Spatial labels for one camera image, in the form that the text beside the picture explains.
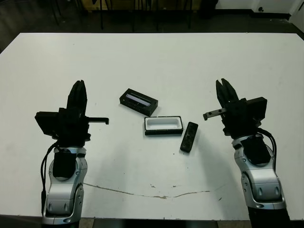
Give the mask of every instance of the black box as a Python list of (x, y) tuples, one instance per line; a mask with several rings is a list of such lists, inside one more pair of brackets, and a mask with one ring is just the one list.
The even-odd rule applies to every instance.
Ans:
[(158, 105), (158, 100), (138, 93), (132, 89), (127, 89), (127, 91), (125, 91), (125, 93), (119, 98), (119, 101), (122, 105), (147, 116), (151, 116)]

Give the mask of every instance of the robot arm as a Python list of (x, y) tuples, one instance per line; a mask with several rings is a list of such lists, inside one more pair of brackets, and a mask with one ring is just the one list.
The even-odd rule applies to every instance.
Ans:
[[(217, 96), (222, 108), (207, 112), (204, 119), (220, 115), (225, 135), (233, 139), (234, 158), (241, 171), (241, 183), (253, 228), (291, 226), (280, 179), (276, 174), (276, 142), (259, 128), (265, 118), (267, 100), (263, 97), (238, 99), (228, 81), (217, 81)], [(273, 150), (265, 145), (270, 138)]]
[[(90, 140), (89, 122), (109, 124), (108, 118), (86, 117), (86, 103), (85, 84), (77, 81), (70, 92), (66, 108), (60, 108), (57, 113), (38, 112), (35, 116), (43, 133), (57, 140), (48, 149), (41, 164), (43, 227), (78, 227), (87, 171), (86, 150), (83, 146)], [(53, 149), (54, 160), (48, 171), (51, 184), (46, 194), (46, 163)]]

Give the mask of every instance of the crack on table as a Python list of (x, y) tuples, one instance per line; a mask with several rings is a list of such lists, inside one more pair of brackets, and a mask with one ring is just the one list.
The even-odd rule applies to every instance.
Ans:
[[(126, 192), (126, 191), (119, 191), (119, 190), (115, 190), (115, 189), (104, 188), (104, 187), (100, 187), (98, 185), (93, 185), (93, 184), (88, 184), (88, 183), (84, 183), (84, 185), (91, 186), (93, 188), (98, 188), (98, 189), (123, 193), (123, 194), (127, 194), (127, 195), (132, 195), (132, 196), (141, 196), (141, 197), (148, 197), (148, 198), (160, 198), (160, 199), (163, 199), (163, 200), (166, 200), (167, 198), (178, 198), (178, 197), (186, 196), (186, 195), (190, 195), (190, 194), (197, 194), (197, 193), (202, 193), (202, 192), (211, 192), (209, 190), (203, 190), (203, 191), (186, 192), (186, 193), (183, 193), (183, 194), (180, 194), (180, 195), (177, 195), (177, 196), (146, 196), (146, 195), (138, 195), (138, 194), (134, 194), (134, 193)], [(217, 190), (221, 189), (225, 185), (226, 184), (216, 188), (214, 191), (217, 191)]]

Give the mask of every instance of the white foam insert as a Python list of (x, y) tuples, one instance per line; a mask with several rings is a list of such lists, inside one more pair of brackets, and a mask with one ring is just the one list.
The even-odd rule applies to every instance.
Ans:
[(145, 119), (146, 130), (181, 129), (181, 118), (173, 117), (149, 117)]

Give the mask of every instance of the white table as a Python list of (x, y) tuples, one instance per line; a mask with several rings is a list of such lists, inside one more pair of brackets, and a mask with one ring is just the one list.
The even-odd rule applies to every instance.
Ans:
[[(40, 164), (54, 140), (34, 116), (65, 107), (83, 79), (86, 115), (110, 118), (90, 124), (83, 217), (248, 219), (232, 140), (220, 117), (202, 116), (219, 108), (224, 77), (239, 98), (268, 100), (262, 127), (277, 142), (290, 218), (303, 219), (303, 63), (295, 34), (20, 34), (0, 55), (0, 214), (40, 216)], [(199, 124), (189, 155), (180, 136), (144, 135), (144, 116), (119, 104), (127, 88), (159, 100), (154, 116)]]

